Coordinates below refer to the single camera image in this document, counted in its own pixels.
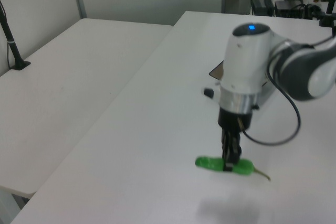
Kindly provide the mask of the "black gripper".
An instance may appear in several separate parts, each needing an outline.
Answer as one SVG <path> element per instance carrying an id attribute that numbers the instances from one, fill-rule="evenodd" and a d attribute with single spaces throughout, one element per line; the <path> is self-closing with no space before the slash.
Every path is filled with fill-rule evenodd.
<path id="1" fill-rule="evenodd" d="M 241 121 L 244 130 L 248 129 L 251 124 L 253 114 L 237 114 L 226 111 L 222 108 L 219 109 L 218 125 L 222 128 L 222 159 L 224 161 L 223 171 L 232 171 L 233 164 L 237 164 L 240 160 L 242 152 L 240 146 L 240 133 L 230 131 L 240 131 L 238 120 Z"/>

